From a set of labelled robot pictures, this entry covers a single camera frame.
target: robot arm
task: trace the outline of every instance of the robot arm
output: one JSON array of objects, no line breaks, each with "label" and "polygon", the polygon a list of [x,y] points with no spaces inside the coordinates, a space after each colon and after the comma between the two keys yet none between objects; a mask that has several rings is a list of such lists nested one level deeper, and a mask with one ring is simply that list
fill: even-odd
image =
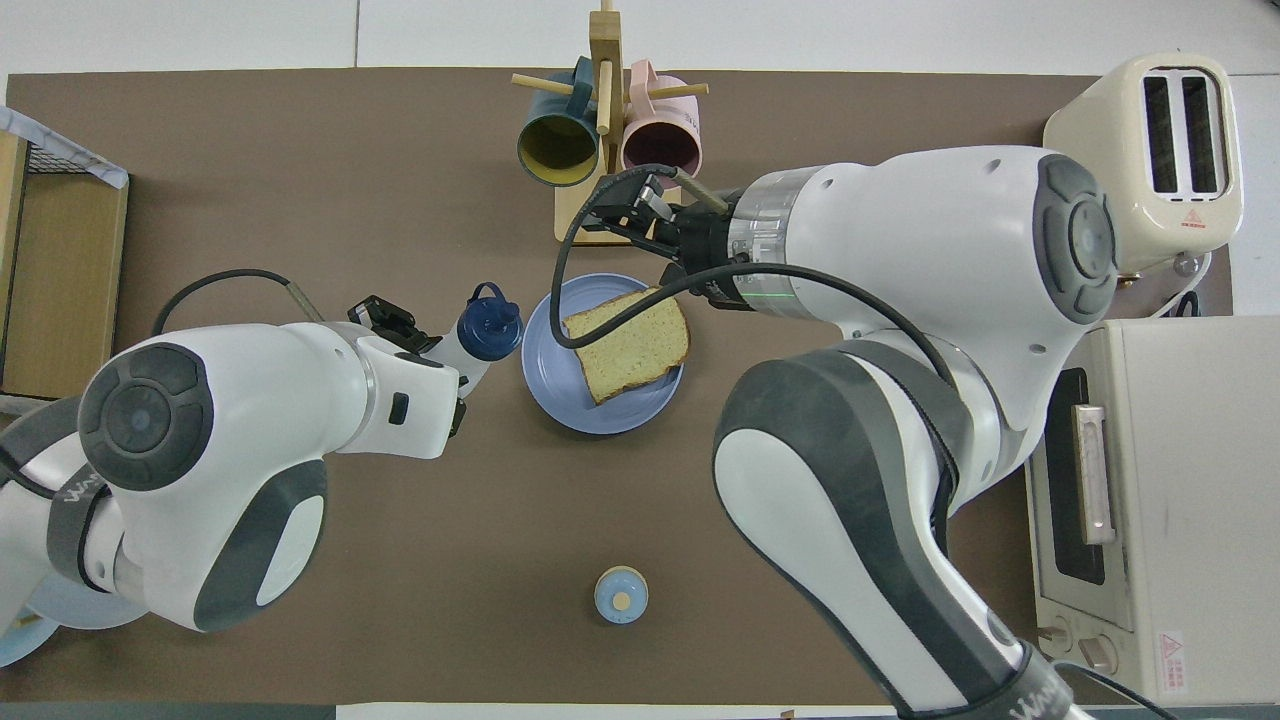
[{"label": "robot arm", "polygon": [[[440,455],[462,388],[521,336],[518,309],[485,300],[502,318],[460,320],[474,337],[415,351],[355,323],[168,333],[114,357],[82,398],[23,418],[0,437],[17,470],[0,488],[14,520],[0,536],[0,621],[54,571],[196,630],[257,614],[320,537],[325,454]],[[479,341],[488,355],[466,355]],[[466,360],[465,383],[442,347]]]},{"label": "robot arm", "polygon": [[901,716],[1068,716],[1068,687],[931,534],[943,466],[972,468],[991,439],[975,421],[989,395],[972,365],[954,368],[956,392],[896,338],[878,342],[886,334],[764,363],[739,380],[714,443],[724,511]]},{"label": "robot arm", "polygon": [[726,193],[727,211],[654,190],[620,176],[584,223],[673,260],[672,292],[650,300],[691,288],[850,341],[735,387],[714,475],[744,538],[904,717],[1083,716],[946,561],[931,519],[1025,459],[1066,354],[1110,304],[1115,243],[1092,176],[1039,149],[964,147],[772,173]]}]

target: pink mug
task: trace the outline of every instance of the pink mug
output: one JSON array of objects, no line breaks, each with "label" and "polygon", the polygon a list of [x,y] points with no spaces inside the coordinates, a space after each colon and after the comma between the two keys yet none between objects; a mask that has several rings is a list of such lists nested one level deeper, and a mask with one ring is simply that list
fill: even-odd
[{"label": "pink mug", "polygon": [[[631,102],[622,131],[622,167],[662,163],[696,176],[703,167],[703,138],[698,119],[698,97],[654,100],[649,94],[663,87],[685,85],[671,76],[659,76],[649,60],[631,65]],[[675,187],[660,178],[663,187]]]}]

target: slice of bread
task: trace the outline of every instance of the slice of bread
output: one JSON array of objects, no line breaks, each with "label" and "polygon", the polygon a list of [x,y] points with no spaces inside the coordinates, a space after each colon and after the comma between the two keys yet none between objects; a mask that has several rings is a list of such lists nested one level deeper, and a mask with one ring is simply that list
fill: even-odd
[{"label": "slice of bread", "polygon": [[[582,337],[634,302],[658,292],[650,287],[614,297],[596,307],[564,318],[568,337]],[[591,400],[600,405],[634,387],[660,379],[689,355],[689,325],[676,299],[663,300],[623,323],[604,338],[580,347],[579,363]]]}]

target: dark green mug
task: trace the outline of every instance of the dark green mug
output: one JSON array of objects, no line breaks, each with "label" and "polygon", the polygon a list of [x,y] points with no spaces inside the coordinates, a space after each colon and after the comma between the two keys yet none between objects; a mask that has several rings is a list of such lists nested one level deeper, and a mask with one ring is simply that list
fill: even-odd
[{"label": "dark green mug", "polygon": [[573,72],[550,76],[550,81],[573,86],[572,95],[535,90],[525,127],[516,140],[516,156],[534,179],[557,187],[577,184],[591,177],[600,155],[591,94],[595,77],[590,58],[579,58]]}]

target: warning label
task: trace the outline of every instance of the warning label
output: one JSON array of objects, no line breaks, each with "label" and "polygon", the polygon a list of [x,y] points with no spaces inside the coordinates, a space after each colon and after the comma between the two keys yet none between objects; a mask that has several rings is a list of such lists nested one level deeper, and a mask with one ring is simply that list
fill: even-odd
[{"label": "warning label", "polygon": [[1176,630],[1157,635],[1156,655],[1160,657],[1160,691],[1165,694],[1187,693],[1187,646]]},{"label": "warning label", "polygon": [[1199,213],[1197,213],[1196,210],[1187,213],[1187,217],[1183,218],[1181,225],[1184,228],[1198,228],[1198,229],[1204,229],[1208,227],[1204,224],[1204,220],[1201,219]]}]

